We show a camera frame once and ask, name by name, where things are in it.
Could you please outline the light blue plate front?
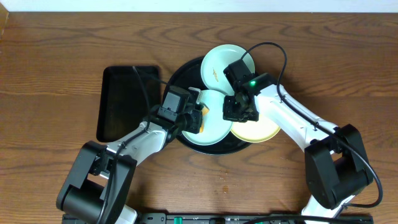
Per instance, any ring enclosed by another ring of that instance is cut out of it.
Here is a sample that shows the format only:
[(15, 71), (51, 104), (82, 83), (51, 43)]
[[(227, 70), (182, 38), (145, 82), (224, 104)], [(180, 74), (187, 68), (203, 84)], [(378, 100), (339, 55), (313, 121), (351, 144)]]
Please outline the light blue plate front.
[(232, 122), (223, 119), (223, 101), (225, 94), (216, 90), (203, 90), (200, 104), (205, 105), (209, 112), (204, 115), (204, 129), (201, 133), (193, 134), (183, 131), (182, 134), (189, 142), (200, 146), (218, 143), (228, 135)]

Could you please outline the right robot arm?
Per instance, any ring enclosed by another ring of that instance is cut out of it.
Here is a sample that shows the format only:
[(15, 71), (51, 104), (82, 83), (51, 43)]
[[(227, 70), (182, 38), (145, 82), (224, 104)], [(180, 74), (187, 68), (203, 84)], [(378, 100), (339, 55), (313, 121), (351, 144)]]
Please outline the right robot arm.
[(224, 100), (224, 118), (275, 122), (305, 153), (305, 179), (311, 192), (301, 216), (305, 223), (333, 223), (343, 207), (379, 179), (370, 166), (359, 131), (315, 115), (268, 74), (226, 72), (233, 95)]

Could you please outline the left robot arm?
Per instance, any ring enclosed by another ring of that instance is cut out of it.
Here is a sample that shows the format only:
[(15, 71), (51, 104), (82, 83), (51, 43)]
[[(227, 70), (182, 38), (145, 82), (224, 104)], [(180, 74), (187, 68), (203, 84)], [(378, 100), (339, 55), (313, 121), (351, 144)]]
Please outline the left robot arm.
[(197, 134), (203, 123), (203, 91), (171, 86), (137, 129), (108, 144), (80, 149), (60, 189), (56, 207), (85, 223), (116, 223), (136, 167), (184, 131)]

